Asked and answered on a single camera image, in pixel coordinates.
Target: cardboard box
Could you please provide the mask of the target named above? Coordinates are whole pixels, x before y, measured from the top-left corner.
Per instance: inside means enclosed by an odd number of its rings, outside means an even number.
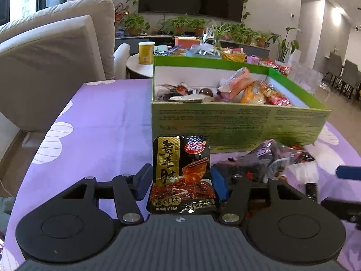
[[[238,103],[171,103],[155,101],[159,86],[182,82],[200,88],[218,86],[242,67],[251,77],[266,80],[295,107]],[[152,134],[206,135],[211,152],[249,151],[267,139],[285,145],[308,145],[318,138],[330,111],[314,96],[272,68],[226,60],[155,56],[152,94]]]

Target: round black pad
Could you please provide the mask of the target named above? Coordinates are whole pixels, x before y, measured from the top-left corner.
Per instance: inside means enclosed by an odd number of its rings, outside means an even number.
[[[335,259],[346,239],[342,222],[317,203],[285,200],[249,220],[247,236],[266,256],[285,263]]]
[[[79,262],[105,249],[115,235],[105,212],[81,199],[45,203],[26,215],[16,240],[29,257],[49,263]]]

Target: yellow basket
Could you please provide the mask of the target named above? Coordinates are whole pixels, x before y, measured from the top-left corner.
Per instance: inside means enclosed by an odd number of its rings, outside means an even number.
[[[222,52],[222,58],[228,61],[244,62],[246,56],[247,56],[246,54],[226,54]]]

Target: black snack packet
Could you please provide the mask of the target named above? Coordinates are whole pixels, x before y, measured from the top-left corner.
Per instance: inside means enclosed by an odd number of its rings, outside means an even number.
[[[147,209],[156,214],[216,211],[205,136],[161,136],[153,142],[153,186]]]
[[[305,192],[306,192],[306,196],[308,196],[311,200],[317,202],[317,184],[314,183],[305,184]]]

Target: yellow can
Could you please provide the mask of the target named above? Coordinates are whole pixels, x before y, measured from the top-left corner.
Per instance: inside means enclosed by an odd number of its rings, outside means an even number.
[[[153,64],[155,42],[140,42],[138,45],[139,64]]]

